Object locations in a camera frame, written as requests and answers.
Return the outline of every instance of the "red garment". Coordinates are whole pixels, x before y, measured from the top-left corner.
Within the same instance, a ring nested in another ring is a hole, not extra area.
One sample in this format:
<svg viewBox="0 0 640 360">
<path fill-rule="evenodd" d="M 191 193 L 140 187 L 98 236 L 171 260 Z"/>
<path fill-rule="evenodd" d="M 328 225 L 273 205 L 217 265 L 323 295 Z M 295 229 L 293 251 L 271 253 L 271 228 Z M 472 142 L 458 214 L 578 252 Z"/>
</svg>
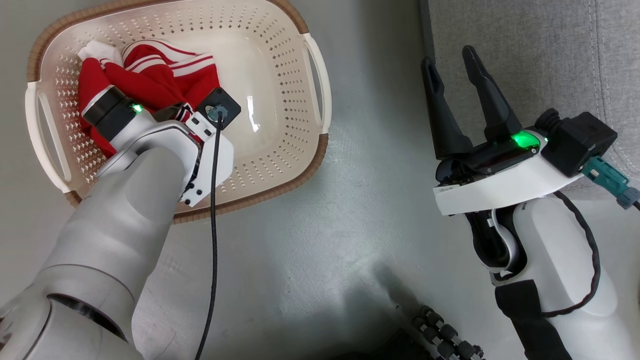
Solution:
<svg viewBox="0 0 640 360">
<path fill-rule="evenodd" d="M 180 49 L 162 40 L 143 40 L 124 49 L 124 68 L 110 59 L 87 58 L 78 79 L 80 109 L 109 85 L 115 85 L 126 96 L 151 113 L 185 102 L 189 106 L 179 114 L 187 121 L 193 109 L 220 87 L 213 56 Z M 116 151 L 87 121 L 81 119 L 88 134 L 107 158 Z"/>
</svg>

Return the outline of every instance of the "label on bracket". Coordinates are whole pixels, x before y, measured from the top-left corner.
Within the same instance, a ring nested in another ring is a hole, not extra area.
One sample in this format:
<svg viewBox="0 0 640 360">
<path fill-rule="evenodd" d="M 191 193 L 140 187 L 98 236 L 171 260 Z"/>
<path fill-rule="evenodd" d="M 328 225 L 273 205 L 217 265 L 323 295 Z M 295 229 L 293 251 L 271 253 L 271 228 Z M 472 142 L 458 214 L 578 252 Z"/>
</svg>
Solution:
<svg viewBox="0 0 640 360">
<path fill-rule="evenodd" d="M 459 187 L 460 185 L 439 186 L 437 188 L 433 188 L 433 195 L 438 195 L 439 193 L 448 192 L 449 190 L 453 190 Z"/>
</svg>

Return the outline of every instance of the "black strap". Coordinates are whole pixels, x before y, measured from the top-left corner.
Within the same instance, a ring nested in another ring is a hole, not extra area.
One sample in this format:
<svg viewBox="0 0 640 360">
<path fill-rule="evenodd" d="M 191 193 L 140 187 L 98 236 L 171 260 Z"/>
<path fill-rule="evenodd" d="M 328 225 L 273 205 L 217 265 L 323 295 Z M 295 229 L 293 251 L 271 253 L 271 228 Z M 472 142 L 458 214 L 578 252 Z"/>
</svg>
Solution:
<svg viewBox="0 0 640 360">
<path fill-rule="evenodd" d="M 495 300 L 513 322 L 528 360 L 572 360 L 558 331 L 542 314 L 533 280 L 498 286 Z"/>
</svg>

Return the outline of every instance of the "white cloth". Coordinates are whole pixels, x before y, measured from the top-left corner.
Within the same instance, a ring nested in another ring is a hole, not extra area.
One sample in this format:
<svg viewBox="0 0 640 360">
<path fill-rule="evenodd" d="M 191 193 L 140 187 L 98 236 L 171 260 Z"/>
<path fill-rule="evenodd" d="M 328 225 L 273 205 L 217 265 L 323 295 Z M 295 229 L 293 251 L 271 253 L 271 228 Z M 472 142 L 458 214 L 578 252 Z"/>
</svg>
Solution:
<svg viewBox="0 0 640 360">
<path fill-rule="evenodd" d="M 122 55 L 118 49 L 96 40 L 89 41 L 89 44 L 78 52 L 78 57 L 80 57 L 82 61 L 85 61 L 88 58 L 98 59 L 103 67 L 106 62 L 112 62 L 124 67 Z"/>
</svg>

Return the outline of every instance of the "basket handle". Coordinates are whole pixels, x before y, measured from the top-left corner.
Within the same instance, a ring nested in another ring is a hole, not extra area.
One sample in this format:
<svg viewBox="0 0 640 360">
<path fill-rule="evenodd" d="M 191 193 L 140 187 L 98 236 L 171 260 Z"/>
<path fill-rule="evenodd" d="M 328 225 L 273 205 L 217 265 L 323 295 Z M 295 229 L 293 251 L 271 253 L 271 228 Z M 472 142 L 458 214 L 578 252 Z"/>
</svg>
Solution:
<svg viewBox="0 0 640 360">
<path fill-rule="evenodd" d="M 314 38 L 311 37 L 310 33 L 302 34 L 303 42 L 307 47 L 307 50 L 311 54 L 311 58 L 316 65 L 316 71 L 318 74 L 318 79 L 320 81 L 320 93 L 322 96 L 322 123 L 319 125 L 323 127 L 322 134 L 326 134 L 329 132 L 329 127 L 331 126 L 331 120 L 333 116 L 333 99 L 331 95 L 331 84 L 329 82 L 329 72 L 326 69 L 326 64 L 324 63 L 324 58 L 322 56 L 322 52 L 318 47 L 318 44 Z M 312 99 L 316 109 L 319 109 L 317 103 L 317 96 L 315 95 L 316 86 L 314 85 L 313 75 L 309 72 L 309 78 L 311 82 L 312 89 Z"/>
<path fill-rule="evenodd" d="M 44 140 L 44 134 L 42 133 L 42 126 L 40 122 L 40 112 L 38 110 L 38 101 L 40 101 L 40 105 L 42 106 L 47 120 L 48 130 L 51 134 L 51 138 L 53 139 L 56 156 L 60 161 L 63 171 L 62 175 L 56 169 L 49 148 Z M 71 192 L 68 185 L 71 181 L 71 170 L 69 169 L 67 158 L 65 157 L 62 149 L 62 142 L 60 141 L 60 135 L 56 130 L 56 124 L 53 121 L 53 114 L 49 107 L 49 101 L 47 101 L 44 94 L 38 93 L 38 82 L 32 81 L 27 84 L 27 92 L 24 96 L 24 107 L 27 118 L 27 128 L 29 129 L 29 137 L 31 138 L 31 144 L 33 145 L 33 150 L 36 152 L 38 161 L 40 161 L 40 165 L 47 176 L 49 176 L 53 185 L 62 190 L 63 193 Z"/>
</svg>

